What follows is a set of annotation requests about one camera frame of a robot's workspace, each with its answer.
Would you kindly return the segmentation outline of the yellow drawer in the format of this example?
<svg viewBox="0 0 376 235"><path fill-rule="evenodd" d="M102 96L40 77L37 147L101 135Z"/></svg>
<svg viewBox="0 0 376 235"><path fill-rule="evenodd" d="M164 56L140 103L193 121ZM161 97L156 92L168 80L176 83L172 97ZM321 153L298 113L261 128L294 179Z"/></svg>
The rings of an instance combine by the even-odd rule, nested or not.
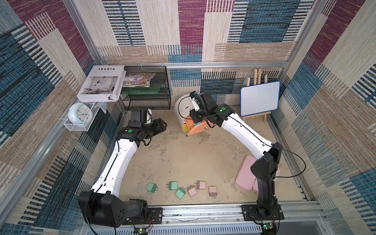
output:
<svg viewBox="0 0 376 235"><path fill-rule="evenodd" d="M183 132L189 132L190 131L190 128L189 128L189 126L187 125L186 122L182 123L182 131Z"/></svg>

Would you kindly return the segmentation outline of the white round drawer cabinet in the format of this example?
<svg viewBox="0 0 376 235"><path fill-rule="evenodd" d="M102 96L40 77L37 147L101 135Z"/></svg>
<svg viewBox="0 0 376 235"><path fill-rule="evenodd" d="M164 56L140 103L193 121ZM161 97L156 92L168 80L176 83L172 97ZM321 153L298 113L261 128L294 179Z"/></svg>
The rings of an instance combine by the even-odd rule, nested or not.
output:
<svg viewBox="0 0 376 235"><path fill-rule="evenodd" d="M192 99L190 98L190 94L185 94L177 99L174 111L178 122L180 124L183 123L184 118L187 118L190 115L190 111L194 109Z"/></svg>

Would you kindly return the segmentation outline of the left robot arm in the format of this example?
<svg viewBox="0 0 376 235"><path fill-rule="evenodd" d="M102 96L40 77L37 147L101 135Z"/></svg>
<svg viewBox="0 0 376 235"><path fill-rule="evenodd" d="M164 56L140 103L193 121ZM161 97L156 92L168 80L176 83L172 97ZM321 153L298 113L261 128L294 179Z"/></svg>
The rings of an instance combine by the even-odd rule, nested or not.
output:
<svg viewBox="0 0 376 235"><path fill-rule="evenodd" d="M78 198L84 220L89 226L118 228L127 219L132 222L148 219L147 201L122 201L119 198L119 190L130 160L140 144L151 140L166 128L167 123L158 118L141 126L126 126L120 130L112 155L102 174L92 188L81 192Z"/></svg>

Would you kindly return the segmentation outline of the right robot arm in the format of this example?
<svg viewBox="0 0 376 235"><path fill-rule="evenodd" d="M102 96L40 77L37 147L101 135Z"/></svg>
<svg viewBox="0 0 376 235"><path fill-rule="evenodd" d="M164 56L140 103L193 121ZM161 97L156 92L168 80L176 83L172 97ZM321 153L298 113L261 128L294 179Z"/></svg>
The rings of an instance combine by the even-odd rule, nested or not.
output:
<svg viewBox="0 0 376 235"><path fill-rule="evenodd" d="M263 138L228 105L217 106L198 103L190 116L195 123L205 120L231 133L241 141L257 159L250 167L258 181L257 213L261 219L270 219L279 213L275 195L275 177L282 154L282 146Z"/></svg>

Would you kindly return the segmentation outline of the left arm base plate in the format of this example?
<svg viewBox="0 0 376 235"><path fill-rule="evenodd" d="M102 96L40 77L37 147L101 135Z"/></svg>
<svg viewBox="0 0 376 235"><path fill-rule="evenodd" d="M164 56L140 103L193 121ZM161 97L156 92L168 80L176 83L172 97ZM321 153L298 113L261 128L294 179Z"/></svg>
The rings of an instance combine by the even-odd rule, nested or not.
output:
<svg viewBox="0 0 376 235"><path fill-rule="evenodd" d="M156 225L163 220L163 208L149 208L146 215L127 218L122 225Z"/></svg>

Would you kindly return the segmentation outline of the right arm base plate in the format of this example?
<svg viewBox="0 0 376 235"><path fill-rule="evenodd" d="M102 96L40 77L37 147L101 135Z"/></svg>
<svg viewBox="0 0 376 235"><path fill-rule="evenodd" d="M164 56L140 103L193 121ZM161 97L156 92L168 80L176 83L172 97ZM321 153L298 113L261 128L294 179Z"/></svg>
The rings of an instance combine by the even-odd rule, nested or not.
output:
<svg viewBox="0 0 376 235"><path fill-rule="evenodd" d="M243 204L241 205L241 210L245 221L268 221L285 219L285 216L279 204L273 205L269 209L259 207L257 204Z"/></svg>

